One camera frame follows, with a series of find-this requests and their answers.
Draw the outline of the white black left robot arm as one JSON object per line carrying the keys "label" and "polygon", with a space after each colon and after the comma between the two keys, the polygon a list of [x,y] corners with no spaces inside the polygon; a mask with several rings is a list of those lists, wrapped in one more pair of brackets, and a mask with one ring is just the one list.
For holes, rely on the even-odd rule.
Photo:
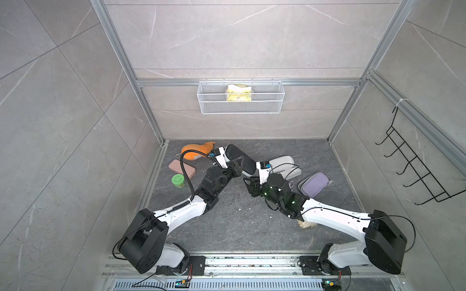
{"label": "white black left robot arm", "polygon": [[226,168],[210,167],[192,198],[167,209],[139,211],[125,231],[116,249],[140,274],[153,267],[167,267],[183,274],[189,267],[190,254],[176,243],[166,242],[167,236],[182,224],[209,212],[218,196],[233,178],[243,170],[243,157],[226,164]]}

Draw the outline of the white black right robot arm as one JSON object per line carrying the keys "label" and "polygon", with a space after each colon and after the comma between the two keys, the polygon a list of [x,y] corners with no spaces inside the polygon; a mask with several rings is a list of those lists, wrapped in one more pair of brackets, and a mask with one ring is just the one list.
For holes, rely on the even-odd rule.
{"label": "white black right robot arm", "polygon": [[280,174],[270,174],[264,183],[258,177],[243,181],[251,196],[271,202],[286,217],[320,224],[354,238],[353,242],[324,246],[317,264],[326,274],[336,275],[348,267],[363,265],[388,274],[401,273],[407,238],[385,212],[359,213],[323,204],[292,191]]}

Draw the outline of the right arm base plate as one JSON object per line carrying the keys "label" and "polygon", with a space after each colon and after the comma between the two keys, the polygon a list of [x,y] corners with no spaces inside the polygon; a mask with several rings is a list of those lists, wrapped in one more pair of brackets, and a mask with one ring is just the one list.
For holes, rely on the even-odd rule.
{"label": "right arm base plate", "polygon": [[327,260],[320,260],[317,255],[300,256],[297,266],[303,275],[351,275],[349,267],[338,268]]}

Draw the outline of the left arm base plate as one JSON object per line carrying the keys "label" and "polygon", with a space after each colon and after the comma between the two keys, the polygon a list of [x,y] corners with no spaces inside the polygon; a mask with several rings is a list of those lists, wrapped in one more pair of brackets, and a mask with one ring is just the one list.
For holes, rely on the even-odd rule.
{"label": "left arm base plate", "polygon": [[202,276],[204,275],[205,267],[205,256],[192,256],[189,258],[184,258],[177,267],[157,267],[156,274],[178,276],[188,276],[189,274],[191,274],[193,276]]}

